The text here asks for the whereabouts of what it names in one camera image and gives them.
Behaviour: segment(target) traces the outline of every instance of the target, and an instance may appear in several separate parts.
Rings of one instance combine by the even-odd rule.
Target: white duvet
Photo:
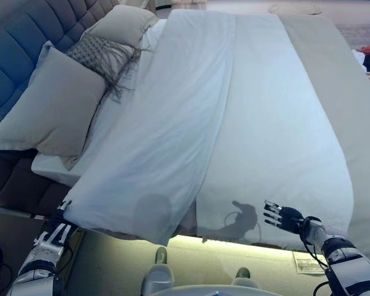
[[[275,15],[175,10],[65,218],[166,244],[195,198],[201,236],[298,249],[265,199],[348,228],[343,153]]]
[[[66,196],[67,220],[168,242],[208,167],[228,97],[234,33],[235,19],[219,12],[168,19],[131,108]]]

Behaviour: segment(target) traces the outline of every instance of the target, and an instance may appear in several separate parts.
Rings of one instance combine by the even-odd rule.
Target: cable
[[[314,256],[315,256],[315,258],[317,258],[318,256],[316,255],[316,250],[315,250],[315,246],[313,246],[314,247]],[[325,271],[326,270],[326,268],[327,268],[327,265],[326,264],[324,264],[322,261],[320,261],[319,259],[317,260],[317,262],[318,262],[318,264],[319,264],[319,266],[323,269],[323,271]]]
[[[306,241],[306,234],[305,234],[305,229],[306,227],[308,226],[308,224],[310,223],[311,220],[318,220],[317,218],[315,217],[312,217],[312,216],[309,216],[309,217],[306,217],[303,221],[303,225],[302,225],[302,228],[300,230],[300,239],[302,240],[303,244],[304,244],[304,248],[306,248],[307,252],[311,255],[311,257],[313,257],[317,262],[318,264],[320,265],[320,267],[325,270],[325,268],[327,268],[327,265],[325,263],[323,263],[316,255],[314,255],[311,250],[308,248],[307,246],[307,241]]]
[[[73,259],[74,252],[73,252],[72,248],[67,246],[66,247],[66,253],[67,253],[67,251],[70,251],[70,258],[67,260],[66,264],[64,264],[63,267],[58,272],[56,272],[56,274],[60,274],[70,264],[71,260]]]
[[[14,279],[14,274],[12,272],[11,267],[9,265],[5,264],[5,263],[1,263],[1,266],[5,266],[8,269],[8,271],[10,272],[10,280],[4,288],[0,289],[0,293],[3,292],[4,290],[8,289],[12,284],[12,280]]]
[[[316,287],[315,287],[315,289],[314,289],[313,296],[316,296],[316,294],[318,293],[318,290],[319,290],[320,288],[322,288],[323,286],[327,285],[328,283],[329,283],[329,282],[323,282],[323,283],[319,284],[318,286],[316,286]]]

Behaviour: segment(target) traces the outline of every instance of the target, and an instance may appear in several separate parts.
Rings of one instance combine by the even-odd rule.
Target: upholstered headboard
[[[30,0],[0,27],[0,121],[27,87],[42,45],[61,51],[118,0]]]

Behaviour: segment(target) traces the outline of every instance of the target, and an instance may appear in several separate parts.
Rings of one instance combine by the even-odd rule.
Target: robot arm
[[[294,208],[280,207],[266,201],[266,223],[299,234],[307,245],[313,245],[326,261],[325,274],[334,296],[370,296],[370,260],[347,238],[315,217],[303,218]]]
[[[56,266],[64,250],[67,239],[76,227],[63,219],[63,212],[70,202],[62,202],[50,220],[50,230],[44,231],[35,239],[18,277],[7,296],[62,296],[62,280],[56,276]]]

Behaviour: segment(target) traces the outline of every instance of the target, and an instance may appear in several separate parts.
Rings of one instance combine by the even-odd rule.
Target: textured pillow
[[[129,46],[87,33],[66,52],[66,55],[100,74],[105,80],[107,92],[116,90],[119,98],[118,81],[133,53],[134,49]]]
[[[151,11],[117,5],[86,32],[116,43],[137,47],[145,31],[158,20]]]
[[[44,46],[29,86],[0,122],[0,150],[35,148],[71,167],[104,91],[102,77]]]

